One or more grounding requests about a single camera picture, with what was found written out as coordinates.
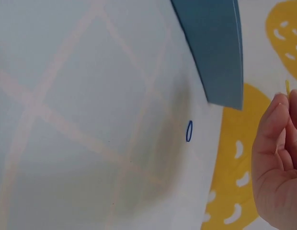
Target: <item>blue card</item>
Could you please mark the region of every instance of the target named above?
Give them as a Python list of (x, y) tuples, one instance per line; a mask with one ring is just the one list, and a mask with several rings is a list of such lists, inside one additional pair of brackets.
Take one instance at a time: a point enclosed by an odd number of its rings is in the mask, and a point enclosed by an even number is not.
[(237, 0), (171, 0), (208, 102), (243, 103), (243, 57)]

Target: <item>yellow thread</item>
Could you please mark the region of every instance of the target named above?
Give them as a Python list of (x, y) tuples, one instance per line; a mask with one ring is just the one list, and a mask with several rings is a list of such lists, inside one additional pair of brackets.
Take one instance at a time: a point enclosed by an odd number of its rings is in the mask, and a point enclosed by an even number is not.
[(289, 96), (290, 94), (290, 82), (286, 80), (286, 90), (287, 90), (287, 95)]

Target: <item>yellow pattern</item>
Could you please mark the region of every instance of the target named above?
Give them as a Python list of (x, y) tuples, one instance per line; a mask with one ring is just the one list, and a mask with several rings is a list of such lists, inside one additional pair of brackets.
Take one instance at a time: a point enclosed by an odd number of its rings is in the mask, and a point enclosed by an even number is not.
[[(205, 218), (210, 220), (203, 223), (202, 230), (241, 230), (258, 217), (251, 186), (251, 147), (269, 103), (258, 89), (245, 84), (243, 111), (224, 108), (210, 190), (215, 198), (212, 196), (213, 200), (208, 201)], [(232, 222), (228, 218), (235, 212), (235, 206), (241, 208), (241, 215), (234, 216)]]
[(281, 2), (271, 10), (266, 32), (284, 66), (297, 79), (297, 0)]

